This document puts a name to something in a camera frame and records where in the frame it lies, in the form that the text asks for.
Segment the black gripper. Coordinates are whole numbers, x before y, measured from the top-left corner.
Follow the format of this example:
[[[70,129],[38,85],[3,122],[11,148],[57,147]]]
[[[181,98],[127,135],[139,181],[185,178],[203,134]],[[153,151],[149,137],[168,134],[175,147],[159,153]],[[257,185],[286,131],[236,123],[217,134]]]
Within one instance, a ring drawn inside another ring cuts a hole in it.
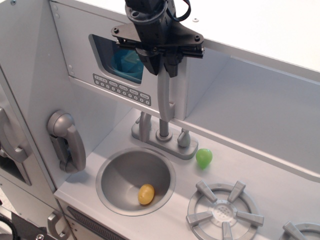
[[[126,7],[125,11],[130,23],[113,27],[111,34],[122,48],[136,48],[140,61],[151,74],[159,74],[162,56],[170,78],[178,75],[183,57],[203,57],[204,37],[174,20],[174,9],[159,7],[142,12]]]

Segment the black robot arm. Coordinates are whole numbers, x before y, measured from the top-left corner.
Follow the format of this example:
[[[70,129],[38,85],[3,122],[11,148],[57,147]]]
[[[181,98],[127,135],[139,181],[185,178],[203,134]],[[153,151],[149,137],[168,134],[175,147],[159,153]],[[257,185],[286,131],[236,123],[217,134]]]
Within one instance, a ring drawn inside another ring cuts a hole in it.
[[[151,74],[158,75],[163,65],[174,78],[184,57],[203,57],[203,35],[181,23],[190,7],[178,17],[172,0],[127,0],[125,12],[130,23],[114,27],[111,34],[120,48],[134,50]]]

